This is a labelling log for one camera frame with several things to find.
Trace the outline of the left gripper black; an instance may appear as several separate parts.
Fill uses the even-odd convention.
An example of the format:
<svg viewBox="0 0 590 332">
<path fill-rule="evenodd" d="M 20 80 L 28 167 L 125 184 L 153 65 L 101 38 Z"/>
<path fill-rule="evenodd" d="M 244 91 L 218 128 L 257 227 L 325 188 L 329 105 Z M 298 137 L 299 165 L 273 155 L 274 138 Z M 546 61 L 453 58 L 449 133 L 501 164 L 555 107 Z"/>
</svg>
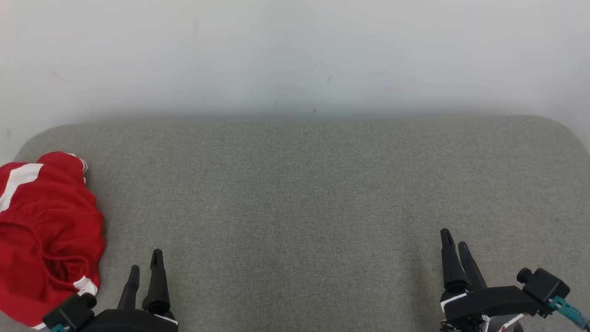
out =
<svg viewBox="0 0 590 332">
<path fill-rule="evenodd" d="M 178 332 L 173 313 L 162 250 L 155 249 L 150 261 L 150 282 L 142 309 L 136 309 L 141 269 L 132 265 L 118 309 L 107 309 L 85 324 L 81 332 Z"/>
</svg>

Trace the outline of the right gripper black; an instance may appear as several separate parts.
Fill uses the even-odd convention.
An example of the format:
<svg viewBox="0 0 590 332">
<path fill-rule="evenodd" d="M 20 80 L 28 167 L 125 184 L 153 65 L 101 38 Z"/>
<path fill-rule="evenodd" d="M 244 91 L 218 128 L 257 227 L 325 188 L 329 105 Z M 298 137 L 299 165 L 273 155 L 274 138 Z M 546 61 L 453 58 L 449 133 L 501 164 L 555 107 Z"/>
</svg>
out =
<svg viewBox="0 0 590 332">
<path fill-rule="evenodd" d="M 445 288 L 440 301 L 445 315 L 442 332 L 499 332 L 524 315 L 539 313 L 539 301 L 516 286 L 487 288 L 466 242 L 459 243 L 459 258 L 449 229 L 441 229 L 440 235 Z M 470 286 L 480 291 L 469 291 Z"/>
</svg>

